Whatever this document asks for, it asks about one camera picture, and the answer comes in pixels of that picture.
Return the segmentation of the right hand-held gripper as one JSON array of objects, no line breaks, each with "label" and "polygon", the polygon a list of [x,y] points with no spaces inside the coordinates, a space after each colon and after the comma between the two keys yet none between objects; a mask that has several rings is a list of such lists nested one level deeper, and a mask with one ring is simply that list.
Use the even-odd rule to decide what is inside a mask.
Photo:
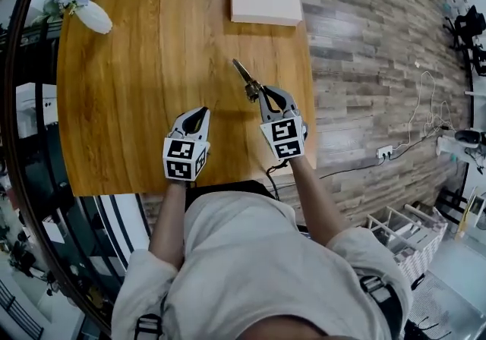
[{"label": "right hand-held gripper", "polygon": [[287,91],[274,86],[259,89],[262,121],[260,129],[276,159],[292,159],[305,154],[307,124],[298,115],[298,106]]}]

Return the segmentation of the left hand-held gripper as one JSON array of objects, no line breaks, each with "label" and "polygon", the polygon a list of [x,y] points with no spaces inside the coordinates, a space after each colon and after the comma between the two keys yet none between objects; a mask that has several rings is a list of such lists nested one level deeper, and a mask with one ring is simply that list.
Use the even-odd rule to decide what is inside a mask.
[{"label": "left hand-held gripper", "polygon": [[175,181],[196,181],[207,162],[210,143],[206,140],[210,110],[199,107],[180,114],[163,144],[165,176]]}]

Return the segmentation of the small metal tool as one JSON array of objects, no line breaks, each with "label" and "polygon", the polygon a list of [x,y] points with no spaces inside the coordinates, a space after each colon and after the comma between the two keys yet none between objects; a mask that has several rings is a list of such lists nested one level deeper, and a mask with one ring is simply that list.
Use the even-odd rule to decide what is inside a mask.
[{"label": "small metal tool", "polygon": [[232,59],[232,63],[245,82],[245,92],[248,100],[250,102],[256,102],[259,99],[259,92],[263,86],[248,73],[239,60],[234,58]]}]

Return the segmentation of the person's left forearm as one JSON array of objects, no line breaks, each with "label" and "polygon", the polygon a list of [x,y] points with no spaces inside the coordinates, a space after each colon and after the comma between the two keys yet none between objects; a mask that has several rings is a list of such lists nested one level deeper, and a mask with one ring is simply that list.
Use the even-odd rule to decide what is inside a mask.
[{"label": "person's left forearm", "polygon": [[184,222],[187,185],[170,181],[159,209],[148,251],[180,269],[184,261]]}]

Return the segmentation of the person's right forearm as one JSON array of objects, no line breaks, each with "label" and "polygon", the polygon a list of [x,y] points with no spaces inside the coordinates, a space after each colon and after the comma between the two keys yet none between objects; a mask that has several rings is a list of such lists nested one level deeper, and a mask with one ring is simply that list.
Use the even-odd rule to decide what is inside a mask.
[{"label": "person's right forearm", "polygon": [[311,238],[327,246],[349,224],[305,156],[290,159],[301,210]]}]

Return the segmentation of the person's light grey shirt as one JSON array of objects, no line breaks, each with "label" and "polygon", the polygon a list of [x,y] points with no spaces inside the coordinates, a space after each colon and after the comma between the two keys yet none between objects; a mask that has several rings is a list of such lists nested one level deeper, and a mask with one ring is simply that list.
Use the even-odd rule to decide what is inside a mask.
[{"label": "person's light grey shirt", "polygon": [[409,281],[366,228],[320,245],[302,235],[290,206],[226,191],[197,198],[185,215],[182,267],[134,251],[112,313],[112,340],[134,340],[154,313],[170,340],[236,340],[271,316],[292,316],[329,335],[391,340],[386,318],[361,287],[370,275],[389,285],[399,310],[412,307]]}]

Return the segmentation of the white vase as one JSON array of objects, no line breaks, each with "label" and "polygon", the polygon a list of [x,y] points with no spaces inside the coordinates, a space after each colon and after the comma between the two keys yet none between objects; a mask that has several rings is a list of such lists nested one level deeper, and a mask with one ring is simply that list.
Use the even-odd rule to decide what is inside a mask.
[{"label": "white vase", "polygon": [[108,14],[95,2],[79,7],[74,12],[80,21],[96,33],[107,34],[112,29],[112,21]]}]

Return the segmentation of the white wooden rack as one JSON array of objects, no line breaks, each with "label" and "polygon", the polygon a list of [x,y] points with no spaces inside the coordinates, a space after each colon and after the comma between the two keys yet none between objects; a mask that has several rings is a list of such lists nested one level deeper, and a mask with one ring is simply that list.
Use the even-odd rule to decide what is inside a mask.
[{"label": "white wooden rack", "polygon": [[406,238],[410,238],[417,230],[413,226],[415,217],[404,210],[396,210],[391,206],[367,215],[366,227],[378,241],[394,254],[404,248]]}]

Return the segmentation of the brown wooden handrail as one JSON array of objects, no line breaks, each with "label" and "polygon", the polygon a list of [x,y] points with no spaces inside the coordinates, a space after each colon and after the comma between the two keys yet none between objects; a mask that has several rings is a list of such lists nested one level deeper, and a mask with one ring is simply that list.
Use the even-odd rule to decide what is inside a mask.
[{"label": "brown wooden handrail", "polygon": [[55,252],[54,246],[49,239],[42,223],[38,220],[36,210],[30,203],[26,182],[27,176],[22,159],[21,141],[17,129],[16,110],[16,81],[19,73],[20,60],[17,57],[20,53],[21,38],[24,31],[24,23],[31,0],[17,0],[11,15],[11,21],[6,33],[5,50],[0,55],[2,61],[0,67],[0,94],[3,97],[2,109],[0,111],[0,131],[2,133],[3,150],[8,168],[8,175],[13,185],[14,194],[20,205],[21,214],[31,228],[33,235],[39,242],[47,266],[52,270],[60,289],[70,297],[75,305],[79,307],[89,319],[102,331],[104,340],[110,339],[110,328],[107,319],[94,307],[87,297],[80,292],[72,276],[63,268],[62,262]]}]

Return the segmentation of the white headset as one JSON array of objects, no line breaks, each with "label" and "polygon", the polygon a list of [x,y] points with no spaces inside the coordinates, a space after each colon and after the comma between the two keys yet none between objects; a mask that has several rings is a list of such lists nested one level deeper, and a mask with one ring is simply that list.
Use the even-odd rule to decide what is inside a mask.
[{"label": "white headset", "polygon": [[486,132],[484,131],[460,130],[454,134],[454,138],[465,148],[481,149],[486,147]]}]

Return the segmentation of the pink patterned box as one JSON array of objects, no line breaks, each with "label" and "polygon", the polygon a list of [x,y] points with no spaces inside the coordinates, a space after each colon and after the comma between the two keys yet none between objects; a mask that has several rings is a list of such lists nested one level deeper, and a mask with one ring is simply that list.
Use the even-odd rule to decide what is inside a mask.
[{"label": "pink patterned box", "polygon": [[394,255],[394,260],[409,282],[413,283],[427,272],[448,224],[435,207],[431,208],[431,214],[409,204],[404,206],[404,210],[415,217],[413,226],[417,230],[406,238],[404,248]]}]

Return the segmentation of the black office chair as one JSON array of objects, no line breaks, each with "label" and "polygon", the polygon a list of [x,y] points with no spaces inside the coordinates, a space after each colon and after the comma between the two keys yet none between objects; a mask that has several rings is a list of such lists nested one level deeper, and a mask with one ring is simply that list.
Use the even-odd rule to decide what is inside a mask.
[{"label": "black office chair", "polygon": [[486,32],[486,18],[479,13],[473,5],[465,15],[458,15],[454,21],[445,17],[446,24],[442,28],[453,37],[450,46],[462,55],[466,75],[472,79],[472,71],[475,70],[479,77],[486,77],[486,49],[482,44],[475,43],[475,38]]}]

